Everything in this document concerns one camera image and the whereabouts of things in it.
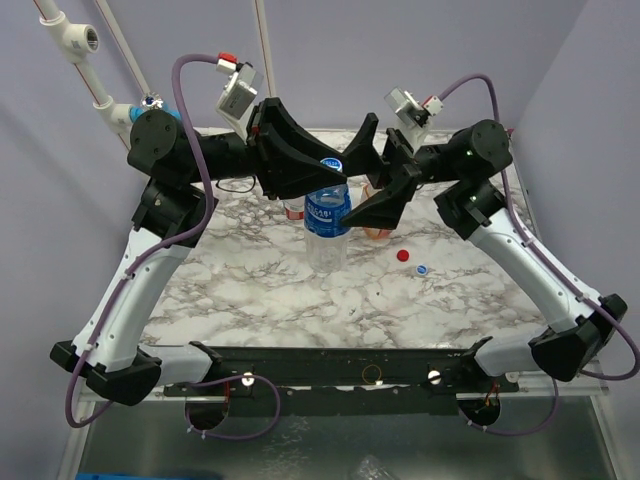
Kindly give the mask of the red label small bottle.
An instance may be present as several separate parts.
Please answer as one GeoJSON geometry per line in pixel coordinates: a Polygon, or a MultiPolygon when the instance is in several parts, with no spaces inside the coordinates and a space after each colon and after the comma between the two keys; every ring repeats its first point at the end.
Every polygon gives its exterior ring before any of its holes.
{"type": "Polygon", "coordinates": [[[304,201],[304,196],[283,201],[285,215],[288,220],[298,221],[304,218],[304,201]]]}

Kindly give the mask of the blue white bottle cap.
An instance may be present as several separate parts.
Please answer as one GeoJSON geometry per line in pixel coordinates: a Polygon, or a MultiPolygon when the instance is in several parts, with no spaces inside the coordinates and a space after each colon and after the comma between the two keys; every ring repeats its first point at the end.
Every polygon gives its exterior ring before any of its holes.
{"type": "Polygon", "coordinates": [[[415,271],[418,276],[424,277],[429,273],[429,268],[426,265],[418,265],[415,271]]]}

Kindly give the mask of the red bottle cap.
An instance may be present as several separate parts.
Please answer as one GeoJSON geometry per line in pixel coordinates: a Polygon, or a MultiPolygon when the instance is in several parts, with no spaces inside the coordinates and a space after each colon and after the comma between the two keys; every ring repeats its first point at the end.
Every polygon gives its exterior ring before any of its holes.
{"type": "Polygon", "coordinates": [[[397,252],[396,258],[400,262],[407,262],[409,260],[410,254],[407,250],[401,249],[397,252]]]}

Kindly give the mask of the blue label water bottle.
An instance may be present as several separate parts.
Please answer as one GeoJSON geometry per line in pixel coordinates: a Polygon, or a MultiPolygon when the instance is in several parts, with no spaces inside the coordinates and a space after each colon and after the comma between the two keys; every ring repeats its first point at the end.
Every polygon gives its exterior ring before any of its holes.
{"type": "Polygon", "coordinates": [[[316,272],[337,272],[346,264],[350,228],[343,226],[341,221],[350,212],[351,199],[346,184],[305,196],[306,255],[316,272]]]}

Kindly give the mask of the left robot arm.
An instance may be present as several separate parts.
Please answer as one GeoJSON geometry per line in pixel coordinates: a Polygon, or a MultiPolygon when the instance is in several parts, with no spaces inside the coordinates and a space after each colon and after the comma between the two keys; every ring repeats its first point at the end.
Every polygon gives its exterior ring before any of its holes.
{"type": "Polygon", "coordinates": [[[253,177],[267,197],[278,200],[339,182],[324,164],[335,150],[298,125],[278,98],[251,105],[238,131],[207,136],[194,128],[183,100],[176,106],[176,114],[149,110],[134,121],[127,161],[148,183],[123,257],[84,328],[50,353],[94,393],[127,406],[158,386],[188,383],[209,395],[221,385],[220,359],[212,348],[141,342],[166,284],[214,213],[214,182],[253,177]]]}

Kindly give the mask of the orange plastic jar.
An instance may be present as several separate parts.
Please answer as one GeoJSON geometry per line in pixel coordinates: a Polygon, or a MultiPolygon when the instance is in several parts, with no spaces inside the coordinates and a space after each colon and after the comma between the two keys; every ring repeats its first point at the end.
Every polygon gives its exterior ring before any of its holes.
{"type": "MultiPolygon", "coordinates": [[[[362,204],[364,204],[366,206],[365,215],[369,220],[373,219],[374,216],[378,213],[378,211],[376,210],[376,205],[370,205],[370,200],[375,197],[378,192],[379,190],[375,189],[369,182],[363,182],[361,184],[361,193],[358,205],[361,206],[362,204]]],[[[390,229],[380,228],[378,225],[371,226],[369,224],[363,226],[362,231],[369,239],[374,241],[382,241],[388,239],[392,233],[392,230],[390,229]]]]}

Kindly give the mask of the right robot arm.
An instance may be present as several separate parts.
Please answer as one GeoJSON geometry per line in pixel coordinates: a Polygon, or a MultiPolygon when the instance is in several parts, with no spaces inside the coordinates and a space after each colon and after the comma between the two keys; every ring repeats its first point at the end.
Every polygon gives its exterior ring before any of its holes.
{"type": "Polygon", "coordinates": [[[481,120],[444,144],[413,147],[388,129],[384,153],[373,146],[378,118],[369,114],[342,153],[347,176],[365,175],[377,193],[352,210],[349,227],[391,230],[418,186],[440,182],[449,188],[434,199],[446,226],[490,256],[533,301],[547,322],[532,337],[489,337],[474,344],[460,379],[480,392],[508,372],[545,372],[569,382],[608,343],[628,310],[617,294],[604,296],[577,279],[531,233],[511,197],[491,177],[513,161],[504,127],[481,120]]]}

